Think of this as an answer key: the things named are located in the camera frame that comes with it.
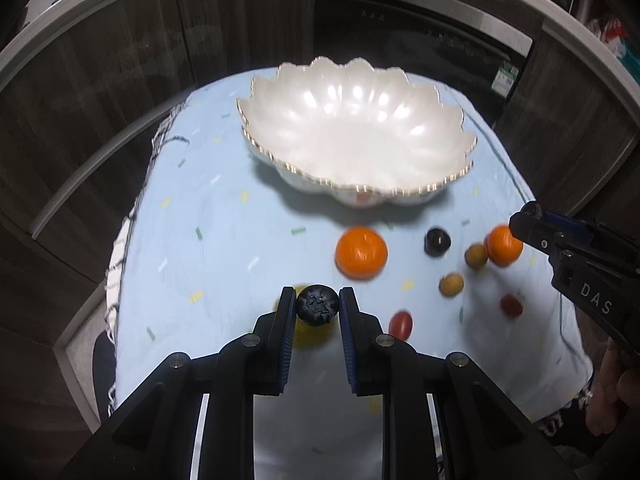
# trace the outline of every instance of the red cherry tomato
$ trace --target red cherry tomato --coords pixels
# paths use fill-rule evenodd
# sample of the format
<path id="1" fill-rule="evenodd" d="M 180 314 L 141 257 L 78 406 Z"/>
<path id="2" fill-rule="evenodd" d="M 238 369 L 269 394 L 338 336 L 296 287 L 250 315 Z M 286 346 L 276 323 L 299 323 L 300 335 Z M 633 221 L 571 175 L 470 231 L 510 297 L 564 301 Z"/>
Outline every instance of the red cherry tomato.
<path id="1" fill-rule="evenodd" d="M 522 304 L 518 301 L 518 298 L 511 294 L 502 297 L 500 308 L 507 317 L 516 318 L 522 315 Z"/>
<path id="2" fill-rule="evenodd" d="M 406 310 L 396 312 L 389 321 L 389 333 L 402 341 L 409 339 L 413 327 L 414 320 Z"/>

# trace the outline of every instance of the tablecloth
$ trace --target tablecloth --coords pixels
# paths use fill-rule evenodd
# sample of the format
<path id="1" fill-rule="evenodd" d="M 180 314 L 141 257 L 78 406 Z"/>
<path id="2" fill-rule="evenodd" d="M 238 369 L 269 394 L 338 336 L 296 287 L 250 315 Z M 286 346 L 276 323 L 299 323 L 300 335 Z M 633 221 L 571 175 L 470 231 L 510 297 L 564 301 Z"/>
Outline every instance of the tablecloth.
<path id="1" fill-rule="evenodd" d="M 191 358 L 217 352 L 250 332 L 272 309 L 283 286 L 353 286 L 363 312 L 386 329 L 408 310 L 408 342 L 425 354 L 466 352 L 530 418 L 558 410 L 593 371 L 582 350 L 573 305 L 551 285 L 543 254 L 525 246 L 507 269 L 464 263 L 469 244 L 533 200 L 491 128 L 460 92 L 435 83 L 444 104 L 465 112 L 464 129 L 478 136 L 473 170 L 431 202 L 352 210 L 328 196 L 290 188 L 249 154 L 236 98 L 248 97 L 247 72 L 193 92 L 154 139 L 145 187 L 114 245 L 107 294 L 116 342 L 114 404 L 121 403 L 171 352 Z M 345 229 L 365 224 L 388 245 L 388 263 L 371 282 L 352 282 L 335 267 Z M 423 237 L 446 229 L 452 245 L 430 258 Z M 438 292 L 449 272 L 465 277 L 455 298 Z M 516 321 L 499 299 L 524 305 Z M 317 412 L 310 406 L 326 408 Z M 280 397 L 255 399 L 256 478 L 369 479 L 380 476 L 380 400 L 350 393 L 335 330 L 321 348 L 295 349 Z"/>

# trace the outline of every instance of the person's hand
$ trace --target person's hand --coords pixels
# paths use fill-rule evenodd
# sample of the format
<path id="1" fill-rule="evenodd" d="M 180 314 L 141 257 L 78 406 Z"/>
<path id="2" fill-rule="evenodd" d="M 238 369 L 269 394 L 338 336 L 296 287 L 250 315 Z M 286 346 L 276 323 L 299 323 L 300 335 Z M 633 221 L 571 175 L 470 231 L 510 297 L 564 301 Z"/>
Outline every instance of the person's hand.
<path id="1" fill-rule="evenodd" d="M 622 373 L 620 347 L 609 339 L 587 406 L 586 424 L 595 436 L 611 433 L 618 424 L 618 401 L 640 408 L 640 368 Z"/>

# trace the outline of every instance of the wooden cabinet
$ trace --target wooden cabinet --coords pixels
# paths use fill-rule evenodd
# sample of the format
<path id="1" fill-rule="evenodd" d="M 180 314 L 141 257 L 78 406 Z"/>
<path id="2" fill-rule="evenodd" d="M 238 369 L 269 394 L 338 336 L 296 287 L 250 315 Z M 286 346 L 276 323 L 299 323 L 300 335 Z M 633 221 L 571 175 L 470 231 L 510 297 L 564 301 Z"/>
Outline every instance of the wooden cabinet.
<path id="1" fill-rule="evenodd" d="M 589 68 L 542 34 L 494 130 L 543 206 L 567 214 L 617 170 L 640 128 Z"/>
<path id="2" fill-rule="evenodd" d="M 96 285 L 0 213 L 0 327 L 53 344 Z"/>
<path id="3" fill-rule="evenodd" d="M 302 60 L 300 0 L 178 0 L 198 86 Z"/>
<path id="4" fill-rule="evenodd" d="M 640 242 L 640 146 L 576 216 L 604 222 Z"/>
<path id="5" fill-rule="evenodd" d="M 95 283 L 44 250 L 2 213 L 0 246 L 2 446 L 20 457 L 36 478 L 53 479 L 91 433 L 51 345 Z"/>
<path id="6" fill-rule="evenodd" d="M 47 223 L 38 243 L 94 282 L 104 279 L 113 242 L 142 190 L 154 123 L 108 158 Z"/>
<path id="7" fill-rule="evenodd" d="M 0 328 L 0 436 L 40 480 L 54 480 L 91 436 L 50 346 Z M 14 478 L 3 469 L 2 477 Z"/>
<path id="8" fill-rule="evenodd" d="M 175 0 L 117 0 L 0 92 L 0 203 L 22 229 L 107 140 L 192 84 Z"/>

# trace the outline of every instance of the blueberry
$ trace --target blueberry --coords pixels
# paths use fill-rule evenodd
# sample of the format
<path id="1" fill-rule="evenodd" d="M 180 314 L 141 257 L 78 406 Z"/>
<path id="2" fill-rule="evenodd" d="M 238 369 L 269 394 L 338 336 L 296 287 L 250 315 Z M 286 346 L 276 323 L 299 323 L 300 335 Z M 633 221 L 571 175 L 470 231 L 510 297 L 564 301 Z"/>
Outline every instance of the blueberry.
<path id="1" fill-rule="evenodd" d="M 451 247 L 451 238 L 444 229 L 434 227 L 427 231 L 424 237 L 424 252 L 429 256 L 438 257 L 446 253 Z"/>
<path id="2" fill-rule="evenodd" d="M 309 285 L 296 300 L 296 313 L 310 326 L 322 326 L 338 314 L 340 300 L 335 291 L 325 285 Z"/>

